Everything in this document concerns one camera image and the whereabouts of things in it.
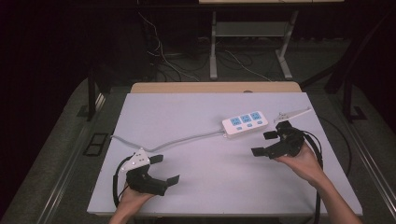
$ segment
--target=wire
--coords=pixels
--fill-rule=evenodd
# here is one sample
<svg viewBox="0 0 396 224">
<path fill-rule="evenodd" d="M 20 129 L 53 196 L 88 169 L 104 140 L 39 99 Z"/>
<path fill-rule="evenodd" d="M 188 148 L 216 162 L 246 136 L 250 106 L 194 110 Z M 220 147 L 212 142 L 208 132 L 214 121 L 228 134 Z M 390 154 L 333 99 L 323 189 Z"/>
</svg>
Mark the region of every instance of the wire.
<svg viewBox="0 0 396 224">
<path fill-rule="evenodd" d="M 170 74 L 168 74 L 168 71 L 162 71 L 160 69 L 157 69 L 158 73 L 163 74 L 164 78 L 165 78 L 165 82 L 167 82 L 167 78 L 169 77 L 172 81 L 174 82 L 181 82 L 181 75 L 179 73 L 176 73 L 178 76 L 178 80 L 174 79 Z"/>
<path fill-rule="evenodd" d="M 122 193 L 126 190 L 126 189 L 128 189 L 129 188 L 129 185 L 126 185 L 126 187 L 122 190 L 122 192 L 119 194 L 119 199 L 120 199 L 120 196 L 122 195 Z"/>
<path fill-rule="evenodd" d="M 199 65 L 199 66 L 196 67 L 196 68 L 189 68 L 189 69 L 183 68 L 183 67 L 181 67 L 179 64 L 176 64 L 176 63 L 172 63 L 172 62 L 169 62 L 169 63 L 173 64 L 174 66 L 177 66 L 177 67 L 180 68 L 181 70 L 193 72 L 193 71 L 198 71 L 198 70 L 203 69 L 203 68 L 206 66 L 206 64 L 207 64 L 208 61 L 209 61 L 209 56 L 205 57 L 205 61 L 204 61 L 204 63 L 203 63 L 202 65 Z"/>
<path fill-rule="evenodd" d="M 152 24 L 148 19 L 146 19 L 142 14 L 140 14 L 140 12 L 138 12 L 138 14 L 146 23 L 150 24 L 154 28 L 154 34 L 157 37 L 157 41 L 158 41 L 158 47 L 155 50 L 159 49 L 161 45 L 161 41 L 160 38 L 158 37 L 157 27 L 154 24 Z"/>
<path fill-rule="evenodd" d="M 214 131 L 214 132 L 210 132 L 210 133 L 196 134 L 196 135 L 193 135 L 193 136 L 184 137 L 184 138 L 180 138 L 180 139 L 177 139 L 177 140 L 174 140 L 174 141 L 171 141 L 171 142 L 164 143 L 164 144 L 162 144 L 162 145 L 160 145 L 158 147 L 155 147 L 155 148 L 142 147 L 142 146 L 140 146 L 138 144 L 129 142 L 129 141 L 127 141 L 127 140 L 125 140 L 125 139 L 123 139 L 123 138 L 121 138 L 119 136 L 116 136 L 116 135 L 111 135 L 110 138 L 115 138 L 115 139 L 121 141 L 123 144 L 125 144 L 127 146 L 130 146 L 130 147 L 143 148 L 147 152 L 154 152 L 154 151 L 160 150 L 161 148 L 168 147 L 168 146 L 176 144 L 176 143 L 185 142 L 185 141 L 192 140 L 192 139 L 195 139 L 195 138 L 208 137 L 208 136 L 215 135 L 215 134 L 223 134 L 223 133 L 224 133 L 224 130 L 220 129 L 218 131 Z"/>
<path fill-rule="evenodd" d="M 258 74 L 258 73 L 256 73 L 256 72 L 253 72 L 253 71 L 251 71 L 250 69 L 246 68 L 241 62 L 239 62 L 239 60 L 238 60 L 230 51 L 228 51 L 228 50 L 225 50 L 225 51 L 226 51 L 227 53 L 231 54 L 231 56 L 233 56 L 233 57 L 235 58 L 235 60 L 236 60 L 243 68 L 245 68 L 245 70 L 247 70 L 248 72 L 250 72 L 250 73 L 252 73 L 252 74 L 255 74 L 255 75 L 259 76 L 259 77 L 263 77 L 263 78 L 267 79 L 268 81 L 271 81 L 271 82 L 272 82 L 272 80 L 269 79 L 268 77 L 265 77 L 265 76 L 263 76 L 263 75 L 260 75 L 260 74 Z"/>
<path fill-rule="evenodd" d="M 244 65 L 244 66 L 251 66 L 251 65 L 253 65 L 253 59 L 248 55 L 248 54 L 246 54 L 245 52 L 242 52 L 242 51 L 238 51 L 238 54 L 239 55 L 243 55 L 243 56 L 245 56 L 246 58 L 248 58 L 248 63 L 242 63 L 241 62 L 241 60 L 240 59 L 238 59 L 238 60 L 236 60 L 235 58 L 235 54 L 236 53 L 234 53 L 234 54 L 232 54 L 230 51 L 228 51 L 228 50 L 224 50 L 224 52 L 227 52 L 228 54 L 230 54 L 233 58 L 232 59 L 227 59 L 227 58 L 225 58 L 224 57 L 224 59 L 226 60 L 226 61 L 228 61 L 228 62 L 230 62 L 230 63 L 235 63 L 235 64 L 237 64 L 237 65 Z"/>
<path fill-rule="evenodd" d="M 244 66 L 250 66 L 253 64 L 253 60 L 251 59 L 250 56 L 247 56 L 247 58 L 249 59 L 248 63 L 243 63 Z M 233 69 L 233 70 L 242 70 L 244 69 L 243 67 L 241 67 L 241 61 L 239 60 L 240 63 L 236 62 L 235 59 L 228 59 L 227 57 L 224 57 L 222 54 L 217 54 L 217 58 L 219 60 L 220 63 L 222 63 L 225 67 L 229 68 L 229 69 Z M 232 64 L 236 64 L 237 67 L 231 67 L 230 65 L 226 64 L 224 61 L 228 62 L 228 63 L 232 63 Z"/>
<path fill-rule="evenodd" d="M 177 70 L 171 63 L 169 63 L 168 60 L 166 60 L 165 56 L 163 55 L 163 44 L 162 44 L 161 42 L 160 42 L 160 50 L 161 50 L 161 55 L 163 56 L 163 60 L 164 60 L 167 64 L 169 64 L 169 66 L 171 66 L 173 69 L 175 69 L 175 71 L 177 71 L 179 74 L 181 74 L 181 75 L 183 75 L 183 76 L 185 76 L 185 77 L 193 78 L 193 79 L 195 79 L 196 81 L 200 81 L 197 77 L 187 75 L 186 73 Z"/>
<path fill-rule="evenodd" d="M 114 201 L 114 204 L 116 205 L 116 207 L 118 207 L 119 203 L 120 203 L 120 195 L 117 193 L 117 190 L 118 190 L 117 185 L 119 183 L 119 171 L 120 171 L 120 168 L 126 161 L 131 159 L 134 156 L 134 154 L 132 156 L 130 156 L 130 157 L 127 157 L 127 158 L 123 159 L 120 162 L 119 166 L 117 167 L 116 173 L 113 175 L 113 201 Z"/>
<path fill-rule="evenodd" d="M 257 54 L 249 54 L 249 55 L 244 54 L 244 55 L 246 55 L 246 56 L 250 59 L 251 63 L 249 63 L 249 64 L 253 64 L 253 60 L 251 59 L 250 56 L 260 56 L 260 55 L 263 55 L 263 54 L 266 54 L 266 53 L 262 52 L 262 53 L 257 53 Z M 227 59 L 226 57 L 222 56 L 221 54 L 218 54 L 217 59 L 218 59 L 218 61 L 219 61 L 221 64 L 223 64 L 225 67 L 227 67 L 227 68 L 229 68 L 229 69 L 232 69 L 232 70 L 242 70 L 242 69 L 244 69 L 244 68 L 242 68 L 242 67 L 240 67 L 240 66 L 238 66 L 238 68 L 233 68 L 233 67 L 231 67 L 231 66 L 225 64 L 225 62 L 224 62 L 223 60 L 226 60 L 226 61 L 228 61 L 228 62 L 232 62 L 232 63 L 235 63 L 235 64 L 238 64 L 238 65 L 239 65 L 239 63 L 236 63 L 234 60 L 231 61 L 231 60 Z M 286 80 L 286 79 L 282 76 L 283 74 L 282 74 L 281 72 L 272 71 L 272 69 L 273 69 L 273 67 L 274 67 L 274 64 L 275 64 L 276 60 L 271 60 L 271 61 L 272 61 L 272 62 L 271 62 L 271 65 L 269 66 L 268 71 L 266 71 L 264 75 L 265 75 L 266 77 L 268 77 L 268 76 L 271 76 L 271 74 L 274 74 L 274 75 L 280 76 L 282 80 Z"/>
<path fill-rule="evenodd" d="M 155 54 L 155 53 L 152 53 L 152 52 L 150 52 L 150 51 L 146 51 L 148 54 L 150 54 L 150 55 L 152 55 L 152 56 L 154 56 L 154 57 L 160 57 L 161 55 L 157 55 L 157 54 Z"/>
<path fill-rule="evenodd" d="M 334 127 L 334 129 L 341 134 L 344 141 L 346 142 L 346 148 L 347 148 L 348 156 L 349 156 L 348 164 L 347 164 L 347 168 L 346 168 L 346 176 L 348 176 L 350 173 L 350 168 L 352 166 L 352 150 L 350 148 L 350 144 L 348 143 L 346 136 L 341 132 L 341 130 L 337 126 L 335 126 L 333 123 L 329 122 L 327 119 L 320 117 L 320 116 L 318 116 L 318 118 L 322 119 L 322 120 L 326 121 L 327 123 L 329 123 L 330 125 L 332 125 Z"/>
<path fill-rule="evenodd" d="M 159 72 L 160 72 L 160 71 L 163 72 L 166 76 L 168 76 L 169 78 L 171 78 L 173 81 L 177 82 L 177 80 L 175 80 L 174 78 L 172 78 L 169 74 L 165 73 L 165 72 L 175 72 L 175 73 L 177 74 L 177 76 L 178 76 L 178 82 L 181 82 L 181 81 L 182 81 L 182 80 L 181 80 L 181 74 L 180 74 L 178 71 L 175 71 L 175 70 L 174 70 L 171 66 L 169 66 L 168 64 L 162 63 L 161 65 L 162 65 L 162 66 L 169 67 L 169 68 L 171 68 L 172 70 L 170 70 L 170 71 L 162 71 L 162 70 L 158 69 Z"/>
<path fill-rule="evenodd" d="M 311 136 L 313 136 L 316 140 L 317 140 L 317 142 L 318 142 L 318 144 L 319 144 L 319 153 L 320 153 L 320 155 L 322 154 L 322 147 L 321 147 L 321 144 L 320 144 L 320 142 L 319 142 L 319 140 L 317 139 L 317 137 L 316 136 L 314 136 L 312 133 L 309 133 L 309 132 L 307 132 L 307 131 L 302 131 L 303 133 L 307 133 L 307 134 L 309 134 L 309 135 L 311 135 Z"/>
</svg>

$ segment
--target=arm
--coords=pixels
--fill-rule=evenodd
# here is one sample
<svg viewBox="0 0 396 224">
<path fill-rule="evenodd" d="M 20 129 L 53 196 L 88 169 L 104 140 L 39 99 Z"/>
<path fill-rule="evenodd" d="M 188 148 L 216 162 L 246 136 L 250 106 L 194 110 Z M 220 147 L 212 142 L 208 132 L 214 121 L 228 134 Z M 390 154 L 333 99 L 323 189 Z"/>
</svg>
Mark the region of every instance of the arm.
<svg viewBox="0 0 396 224">
<path fill-rule="evenodd" d="M 332 223 L 361 223 L 361 220 L 338 193 L 332 181 L 324 174 L 315 154 L 306 143 L 303 144 L 296 157 L 282 156 L 275 160 L 287 164 L 294 173 L 308 181 L 318 191 Z"/>
<path fill-rule="evenodd" d="M 139 193 L 129 187 L 122 193 L 122 197 L 116 212 L 110 219 L 109 224 L 125 224 L 136 214 L 143 204 L 148 201 L 153 194 Z"/>
</svg>

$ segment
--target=gray carpet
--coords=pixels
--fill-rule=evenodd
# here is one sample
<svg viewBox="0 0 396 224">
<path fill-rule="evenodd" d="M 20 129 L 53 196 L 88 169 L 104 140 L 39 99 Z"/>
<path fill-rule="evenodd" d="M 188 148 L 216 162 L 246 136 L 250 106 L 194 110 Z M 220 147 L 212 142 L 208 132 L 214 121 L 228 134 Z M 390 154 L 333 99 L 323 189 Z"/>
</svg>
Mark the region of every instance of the gray carpet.
<svg viewBox="0 0 396 224">
<path fill-rule="evenodd" d="M 279 42 L 276 40 L 264 39 L 258 44 L 261 47 L 254 50 L 251 47 L 239 49 L 233 47 L 232 43 L 219 45 L 222 62 L 219 62 L 218 81 L 264 81 L 262 77 L 241 69 L 238 63 L 233 62 L 233 57 L 229 53 L 221 51 L 227 48 L 241 62 L 249 64 L 247 66 L 250 70 L 273 80 L 283 80 L 274 54 L 277 44 Z M 291 42 L 286 59 L 293 74 L 293 80 L 304 81 L 332 65 L 343 55 L 347 46 L 348 42 L 343 40 Z M 198 59 L 169 56 L 169 61 L 180 66 L 179 69 L 186 69 L 185 73 L 189 76 L 194 75 L 201 81 L 210 81 L 207 56 L 208 52 L 203 51 Z M 160 69 L 158 81 L 164 81 L 165 77 L 167 81 L 179 78 L 168 66 L 162 65 Z M 326 94 L 322 89 L 326 79 L 323 78 L 314 83 L 305 91 L 345 171 L 348 167 L 349 154 L 344 137 L 350 144 L 352 163 L 348 179 L 361 202 L 364 214 L 362 220 L 367 224 L 395 223 L 380 190 L 361 160 L 359 146 L 354 141 L 355 137 L 350 131 L 350 124 L 345 122 L 340 113 L 342 93 Z M 181 76 L 181 80 L 194 81 L 186 76 Z M 86 212 L 106 155 L 108 138 L 99 157 L 86 157 L 82 155 L 82 152 L 94 133 L 111 134 L 113 132 L 123 99 L 130 89 L 130 86 L 114 87 L 110 94 L 101 98 L 103 100 L 98 104 L 98 112 L 93 120 L 88 122 L 86 118 L 78 116 L 81 108 L 88 104 L 86 80 L 77 87 L 1 223 L 107 223 L 109 221 L 109 217 L 98 217 Z M 359 106 L 368 119 L 357 120 L 351 126 L 369 149 L 389 185 L 395 189 L 396 140 L 394 133 L 358 88 L 353 91 L 352 104 Z M 58 195 L 58 200 L 53 200 L 52 194 Z M 195 221 L 210 222 L 202 218 L 195 219 Z M 240 220 L 239 223 L 255 223 L 254 221 L 249 222 L 245 219 Z M 289 217 L 281 218 L 280 221 L 301 223 L 302 220 Z M 149 220 L 138 219 L 135 222 L 149 222 Z M 217 222 L 227 223 L 227 220 L 218 219 Z M 323 218 L 321 223 L 328 223 L 327 218 Z"/>
</svg>

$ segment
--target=electrical outlet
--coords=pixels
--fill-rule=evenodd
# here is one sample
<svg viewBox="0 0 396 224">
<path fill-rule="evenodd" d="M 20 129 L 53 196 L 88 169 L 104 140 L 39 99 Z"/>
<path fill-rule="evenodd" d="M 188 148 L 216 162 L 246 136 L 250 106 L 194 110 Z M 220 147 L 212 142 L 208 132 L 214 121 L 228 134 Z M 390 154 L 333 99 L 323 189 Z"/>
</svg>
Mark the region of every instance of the electrical outlet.
<svg viewBox="0 0 396 224">
<path fill-rule="evenodd" d="M 239 118 L 233 118 L 233 119 L 231 119 L 231 124 L 233 126 L 239 125 L 239 124 L 241 124 L 241 120 Z"/>
<path fill-rule="evenodd" d="M 242 119 L 242 121 L 243 121 L 244 123 L 251 122 L 251 118 L 250 118 L 249 115 L 243 115 L 243 116 L 241 116 L 241 119 Z"/>
<path fill-rule="evenodd" d="M 259 113 L 253 112 L 250 114 L 250 116 L 253 118 L 253 120 L 261 119 L 262 117 L 260 116 Z"/>
<path fill-rule="evenodd" d="M 254 111 L 231 119 L 225 119 L 222 121 L 222 125 L 226 136 L 234 138 L 244 133 L 264 129 L 268 125 L 268 120 L 261 111 Z"/>
</svg>

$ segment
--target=metal leg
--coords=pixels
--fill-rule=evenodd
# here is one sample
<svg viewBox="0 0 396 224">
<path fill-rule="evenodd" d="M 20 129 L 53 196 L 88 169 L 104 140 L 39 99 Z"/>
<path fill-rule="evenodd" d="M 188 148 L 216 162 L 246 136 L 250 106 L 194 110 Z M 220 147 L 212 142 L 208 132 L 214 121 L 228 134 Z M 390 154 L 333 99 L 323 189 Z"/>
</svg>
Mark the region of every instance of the metal leg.
<svg viewBox="0 0 396 224">
<path fill-rule="evenodd" d="M 212 36 L 210 48 L 210 79 L 218 79 L 218 67 L 216 65 L 216 11 L 213 12 L 212 19 Z"/>
<path fill-rule="evenodd" d="M 276 50 L 276 57 L 279 62 L 280 68 L 282 69 L 283 75 L 285 76 L 285 79 L 292 79 L 291 72 L 289 70 L 288 64 L 286 63 L 285 53 L 294 29 L 294 24 L 297 20 L 297 15 L 298 11 L 294 11 L 291 15 L 290 22 L 284 36 L 283 45 L 280 49 Z"/>
<path fill-rule="evenodd" d="M 311 78 L 299 83 L 300 84 L 300 88 L 304 89 L 305 87 L 307 87 L 307 86 L 309 86 L 309 85 L 311 85 L 311 84 L 323 79 L 324 77 L 329 76 L 334 71 L 334 69 L 337 67 L 337 65 L 338 65 L 338 63 L 335 63 L 335 64 L 331 65 L 330 67 L 326 68 L 325 70 L 323 70 L 323 71 L 317 73 L 316 75 L 312 76 Z"/>
</svg>

